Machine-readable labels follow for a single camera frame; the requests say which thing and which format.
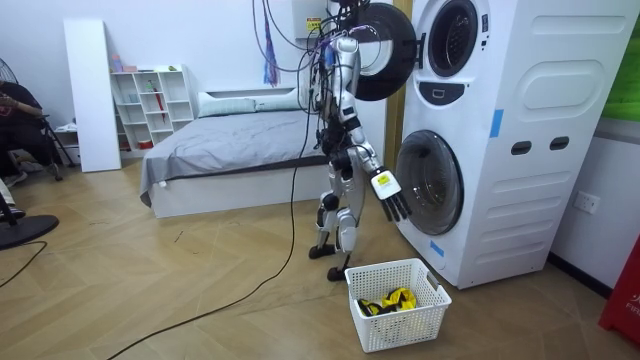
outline stacked washer dryer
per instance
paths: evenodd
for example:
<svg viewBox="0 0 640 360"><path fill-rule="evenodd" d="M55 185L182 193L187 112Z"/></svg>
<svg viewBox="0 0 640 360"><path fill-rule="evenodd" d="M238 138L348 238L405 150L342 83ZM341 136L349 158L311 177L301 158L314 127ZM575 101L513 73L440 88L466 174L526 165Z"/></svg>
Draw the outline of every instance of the stacked washer dryer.
<svg viewBox="0 0 640 360"><path fill-rule="evenodd" d="M415 0L402 234L458 288L541 270L637 0Z"/></svg>

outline herringbone floor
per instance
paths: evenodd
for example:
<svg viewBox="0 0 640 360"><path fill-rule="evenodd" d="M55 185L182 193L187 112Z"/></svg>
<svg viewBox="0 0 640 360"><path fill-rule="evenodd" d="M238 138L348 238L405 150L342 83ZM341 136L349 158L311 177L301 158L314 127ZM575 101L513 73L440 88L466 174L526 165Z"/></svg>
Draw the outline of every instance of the herringbone floor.
<svg viewBox="0 0 640 360"><path fill-rule="evenodd" d="M0 359L104 360L156 329L239 298L274 273L290 245L288 204L157 220L138 200L139 163L45 174L13 189L31 215L61 224L49 247L0 290ZM415 257L369 201L353 264ZM153 338L120 359L638 359L596 325L604 300L548 265L466 291L437 340L365 355L333 259L310 261L315 201L296 208L289 267L245 302ZM33 248L0 253L0 282Z"/></svg>

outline white laundry basket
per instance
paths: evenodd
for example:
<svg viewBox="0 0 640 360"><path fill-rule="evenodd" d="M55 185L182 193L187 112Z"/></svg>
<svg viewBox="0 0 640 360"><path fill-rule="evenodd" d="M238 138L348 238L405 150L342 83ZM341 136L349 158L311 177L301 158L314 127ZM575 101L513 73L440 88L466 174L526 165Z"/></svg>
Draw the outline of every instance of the white laundry basket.
<svg viewBox="0 0 640 360"><path fill-rule="evenodd" d="M373 352L433 340L438 337L451 298L419 259L355 267L345 272L349 305L362 350ZM358 299L378 301L404 287L416 297L416 308L366 317Z"/></svg>

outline baseboard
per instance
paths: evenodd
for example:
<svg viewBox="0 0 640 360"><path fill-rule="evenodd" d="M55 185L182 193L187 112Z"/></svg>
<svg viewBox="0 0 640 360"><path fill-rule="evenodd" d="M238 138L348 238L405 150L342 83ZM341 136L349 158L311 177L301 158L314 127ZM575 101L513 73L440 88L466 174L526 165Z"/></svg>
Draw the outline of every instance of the baseboard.
<svg viewBox="0 0 640 360"><path fill-rule="evenodd" d="M567 275L572 278L578 280L582 285L588 287L596 294L602 296L605 299L608 299L613 292L613 289L608 287L607 285L601 283L599 280L594 278L593 276L587 274L586 272L578 269L568 261L559 257L554 253L549 253L549 257L547 258L547 262L551 265L557 267L558 269L565 272Z"/></svg>

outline yellow label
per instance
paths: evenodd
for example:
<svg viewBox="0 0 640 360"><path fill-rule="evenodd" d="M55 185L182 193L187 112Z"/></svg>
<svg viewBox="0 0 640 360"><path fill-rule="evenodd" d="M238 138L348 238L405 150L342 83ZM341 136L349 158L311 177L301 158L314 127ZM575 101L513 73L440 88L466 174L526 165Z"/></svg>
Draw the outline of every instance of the yellow label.
<svg viewBox="0 0 640 360"><path fill-rule="evenodd" d="M307 18L307 31L320 30L320 18Z"/></svg>
<svg viewBox="0 0 640 360"><path fill-rule="evenodd" d="M385 184L388 184L388 183L389 183L389 181L391 181L391 180L389 180L389 177L388 177L387 175L382 175L382 176L380 176L380 177L378 178L378 184L379 184L379 185L385 185Z"/></svg>

